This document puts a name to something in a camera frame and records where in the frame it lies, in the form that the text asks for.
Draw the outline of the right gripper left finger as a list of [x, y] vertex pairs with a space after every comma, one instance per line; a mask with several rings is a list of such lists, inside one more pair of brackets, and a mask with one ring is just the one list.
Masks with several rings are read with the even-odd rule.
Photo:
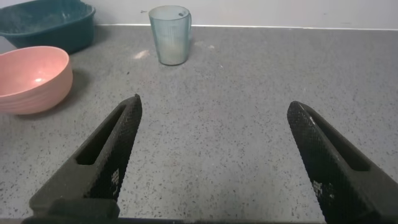
[[141, 117], [138, 94], [120, 102], [32, 196], [33, 213], [49, 211], [57, 200], [117, 201]]

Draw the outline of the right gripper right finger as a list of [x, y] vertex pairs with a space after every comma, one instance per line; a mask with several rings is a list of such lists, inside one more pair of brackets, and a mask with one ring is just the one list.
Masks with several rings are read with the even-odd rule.
[[397, 223], [397, 182], [311, 107], [287, 121], [327, 223]]

